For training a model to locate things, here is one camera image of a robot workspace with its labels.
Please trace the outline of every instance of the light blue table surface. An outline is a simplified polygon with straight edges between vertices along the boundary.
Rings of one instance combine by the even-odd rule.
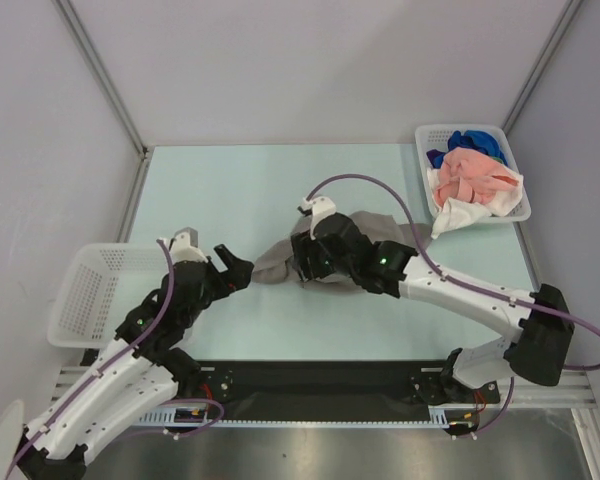
[[[224,243],[254,261],[289,234],[303,196],[345,172],[385,181],[406,197],[416,222],[432,222],[414,145],[157,147],[130,242],[152,243],[190,226],[207,254]],[[345,180],[323,193],[342,213],[368,210],[405,223],[397,202],[372,184]],[[531,289],[510,224],[443,234],[429,253],[477,278]],[[420,302],[252,284],[211,305],[185,350],[200,360],[444,359],[454,348],[494,338],[475,322]]]

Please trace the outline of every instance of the gray cloth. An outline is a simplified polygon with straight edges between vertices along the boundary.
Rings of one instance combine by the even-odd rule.
[[[356,212],[349,215],[360,232],[371,242],[393,240],[415,248],[413,232],[408,224],[398,225],[391,215],[370,212]],[[274,285],[283,282],[298,282],[304,288],[313,288],[330,293],[355,293],[360,287],[344,275],[334,274],[316,282],[302,283],[298,273],[291,266],[293,249],[291,235],[309,230],[311,217],[300,217],[289,237],[279,241],[256,260],[251,280],[255,283]],[[423,239],[425,248],[431,243],[431,226],[417,223],[416,229]]]

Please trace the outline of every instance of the gray wall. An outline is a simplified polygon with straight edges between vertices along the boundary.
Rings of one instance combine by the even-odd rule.
[[[543,278],[600,326],[600,0],[588,2],[510,135]],[[579,329],[573,360],[600,360]],[[591,375],[600,405],[600,372]]]
[[[0,0],[0,413],[51,398],[68,263],[119,228],[137,157],[49,0]]]
[[[74,0],[148,145],[412,142],[422,124],[500,124],[565,3]]]

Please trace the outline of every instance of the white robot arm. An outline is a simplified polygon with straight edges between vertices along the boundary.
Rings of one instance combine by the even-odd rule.
[[[328,197],[303,201],[300,211],[312,217],[310,229],[291,238],[294,267],[303,281],[344,274],[370,293],[438,305],[502,336],[478,348],[451,353],[443,372],[450,399],[454,389],[475,390],[514,374],[540,385],[558,384],[573,325],[516,305],[521,299],[567,311],[558,289],[549,285],[535,293],[511,289],[438,265],[440,274],[411,247],[391,241],[372,244],[350,218],[336,211]],[[463,288],[447,281],[448,276],[510,300],[489,298],[478,289]]]
[[[89,370],[26,425],[13,465],[28,478],[79,479],[146,412],[175,397],[202,394],[206,400],[200,366],[172,347],[213,301],[249,285],[253,264],[220,245],[215,251],[227,270],[219,272],[191,229],[178,232],[168,245],[172,268],[161,288],[129,312]],[[208,403],[201,400],[192,409],[208,413]]]

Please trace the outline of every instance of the white mesh basket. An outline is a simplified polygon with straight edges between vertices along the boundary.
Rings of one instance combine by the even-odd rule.
[[[465,132],[465,130],[481,130],[492,135],[500,144],[500,150],[504,153],[507,159],[509,168],[515,172],[520,173],[518,165],[516,164],[515,158],[513,158],[513,152],[509,147],[507,137],[501,128],[494,127],[492,125],[474,125],[469,123],[458,123],[458,124],[438,124],[438,125],[423,125],[416,129],[416,147],[418,149],[418,159],[420,160],[420,172],[422,174],[422,182],[424,183],[424,191],[427,197],[427,205],[431,215],[435,218],[438,215],[435,200],[433,199],[433,192],[429,187],[429,181],[427,180],[427,169],[431,168],[431,163],[427,158],[427,152],[429,150],[440,150],[446,152],[448,150],[447,140],[456,130]],[[478,223],[508,223],[508,222],[522,222],[527,220],[531,216],[531,205],[529,205],[529,199],[527,198],[526,190],[522,191],[522,200],[520,203],[507,215],[506,217],[490,216],[478,220]]]
[[[160,247],[95,243],[83,247],[65,275],[47,338],[52,345],[102,348],[127,313],[160,287],[167,262]],[[185,334],[185,340],[191,329]]]

